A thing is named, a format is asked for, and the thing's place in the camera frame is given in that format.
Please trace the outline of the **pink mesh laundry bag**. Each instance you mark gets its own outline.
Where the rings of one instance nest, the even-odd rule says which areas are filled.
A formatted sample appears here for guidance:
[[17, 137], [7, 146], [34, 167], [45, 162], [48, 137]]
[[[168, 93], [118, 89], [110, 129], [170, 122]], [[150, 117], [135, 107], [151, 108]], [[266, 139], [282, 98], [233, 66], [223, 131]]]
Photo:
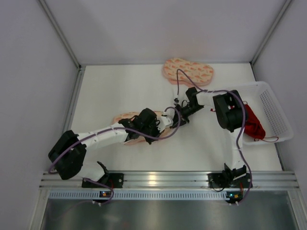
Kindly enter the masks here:
[[[127, 113], [119, 114], [119, 115], [117, 115], [113, 118], [112, 124], [117, 123], [121, 119], [134, 118], [135, 116], [139, 115], [139, 113], [140, 112], [127, 112]], [[160, 137], [166, 137], [170, 133], [171, 133], [171, 129], [167, 127], [164, 130], [164, 132], [160, 135]], [[137, 139], [130, 140], [128, 142], [125, 142], [124, 144], [125, 145], [135, 145], [135, 144], [142, 143], [142, 142], [145, 142], [145, 141], [146, 141], [145, 137], [139, 136]]]

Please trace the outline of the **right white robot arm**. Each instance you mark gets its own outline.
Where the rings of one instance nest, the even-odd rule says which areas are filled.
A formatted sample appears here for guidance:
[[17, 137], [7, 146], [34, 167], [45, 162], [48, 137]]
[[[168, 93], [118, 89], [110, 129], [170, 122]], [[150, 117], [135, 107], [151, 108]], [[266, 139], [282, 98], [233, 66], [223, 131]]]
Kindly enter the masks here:
[[242, 134], [248, 118], [241, 97], [236, 90], [226, 91], [224, 94], [209, 94], [197, 91], [195, 87], [186, 91], [188, 102], [185, 106], [176, 105], [180, 115], [175, 114], [173, 125], [189, 123], [189, 116], [205, 106], [213, 108], [217, 122], [223, 129], [224, 136], [219, 141], [223, 146], [224, 170], [231, 180], [244, 177], [247, 174], [247, 165], [241, 157]]

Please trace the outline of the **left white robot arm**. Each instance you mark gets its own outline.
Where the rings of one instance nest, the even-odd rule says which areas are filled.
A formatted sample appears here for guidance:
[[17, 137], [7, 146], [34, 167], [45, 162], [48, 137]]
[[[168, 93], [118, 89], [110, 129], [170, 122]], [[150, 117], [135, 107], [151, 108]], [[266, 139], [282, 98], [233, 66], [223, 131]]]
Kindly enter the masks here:
[[173, 121], [164, 112], [149, 108], [141, 112], [120, 114], [113, 124], [96, 131], [75, 134], [66, 131], [48, 154], [54, 169], [62, 180], [79, 176], [106, 184], [109, 172], [99, 162], [86, 162], [85, 157], [95, 150], [115, 143], [137, 143], [141, 140], [151, 144], [169, 130]]

